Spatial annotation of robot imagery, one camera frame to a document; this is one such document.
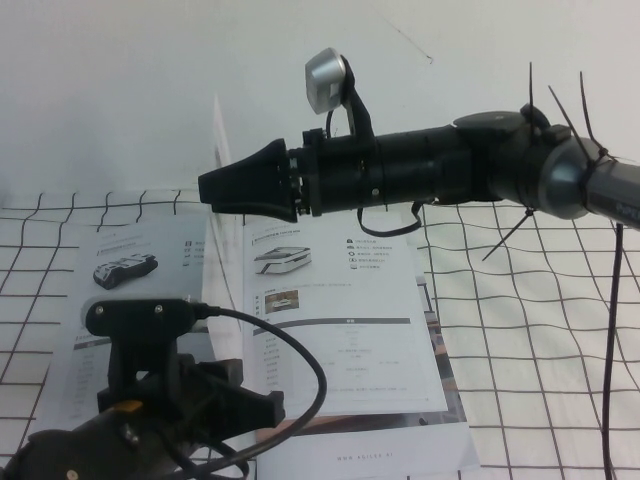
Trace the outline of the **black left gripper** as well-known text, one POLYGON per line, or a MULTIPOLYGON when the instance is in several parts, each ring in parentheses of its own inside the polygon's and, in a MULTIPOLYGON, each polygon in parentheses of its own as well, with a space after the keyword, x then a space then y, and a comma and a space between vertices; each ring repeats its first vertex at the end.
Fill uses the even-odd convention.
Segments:
POLYGON ((170 441, 203 444, 264 428, 285 417, 284 393, 263 395, 242 387, 243 361, 226 359, 196 363, 180 355, 168 379, 148 373, 120 393, 105 388, 97 395, 101 412, 139 402, 143 424, 158 427, 170 441))

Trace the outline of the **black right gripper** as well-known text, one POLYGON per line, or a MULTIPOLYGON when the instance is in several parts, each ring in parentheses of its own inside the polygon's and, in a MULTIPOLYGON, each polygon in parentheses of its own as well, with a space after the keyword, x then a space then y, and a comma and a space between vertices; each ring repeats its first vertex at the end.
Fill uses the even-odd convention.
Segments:
POLYGON ((198 177, 200 201, 214 213, 254 215, 295 223, 300 214, 382 206, 386 203, 380 136, 328 139, 319 129, 304 144, 270 142, 249 157, 198 177))

